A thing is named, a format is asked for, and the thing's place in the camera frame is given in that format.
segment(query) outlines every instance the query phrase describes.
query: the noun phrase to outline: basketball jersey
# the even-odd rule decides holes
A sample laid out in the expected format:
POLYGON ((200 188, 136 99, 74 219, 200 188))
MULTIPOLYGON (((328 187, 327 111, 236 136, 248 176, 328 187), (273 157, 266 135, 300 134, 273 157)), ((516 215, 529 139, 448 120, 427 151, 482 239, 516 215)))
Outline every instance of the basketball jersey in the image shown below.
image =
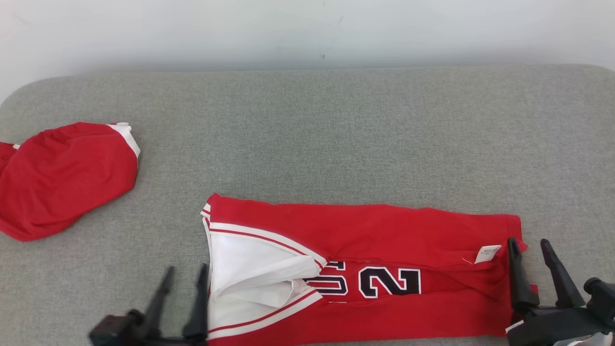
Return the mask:
POLYGON ((212 346, 504 336, 510 324, 517 216, 219 195, 201 214, 212 346))

